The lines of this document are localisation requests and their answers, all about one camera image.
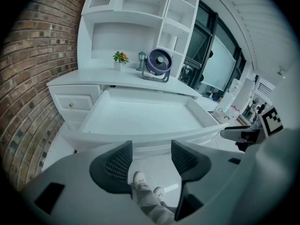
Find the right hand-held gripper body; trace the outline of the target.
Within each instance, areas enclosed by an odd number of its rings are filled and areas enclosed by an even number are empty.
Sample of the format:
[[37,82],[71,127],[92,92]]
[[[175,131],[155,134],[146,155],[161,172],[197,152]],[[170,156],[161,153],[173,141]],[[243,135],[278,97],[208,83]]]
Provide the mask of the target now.
[[281,119],[271,106],[268,110],[258,114],[258,118],[250,126],[226,127],[220,132],[222,138],[235,142],[240,151],[254,144],[261,144],[269,136],[283,129]]

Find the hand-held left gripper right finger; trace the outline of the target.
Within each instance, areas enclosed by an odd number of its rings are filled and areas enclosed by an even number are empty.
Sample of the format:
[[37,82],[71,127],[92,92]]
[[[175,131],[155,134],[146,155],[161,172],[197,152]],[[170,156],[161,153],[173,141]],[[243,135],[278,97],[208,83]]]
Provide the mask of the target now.
[[203,206],[203,203],[188,191],[186,184],[201,180],[210,171],[211,160],[176,140],[171,140],[171,157],[181,177],[180,199],[175,212],[175,220],[179,221]]

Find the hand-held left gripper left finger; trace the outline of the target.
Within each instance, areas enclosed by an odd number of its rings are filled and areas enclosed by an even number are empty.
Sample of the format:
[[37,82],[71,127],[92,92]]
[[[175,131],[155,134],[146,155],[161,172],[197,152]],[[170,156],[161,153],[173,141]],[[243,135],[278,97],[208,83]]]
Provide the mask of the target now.
[[90,164],[92,180],[111,194],[130,194],[128,171],[133,161],[133,143],[126,141],[120,146],[96,157]]

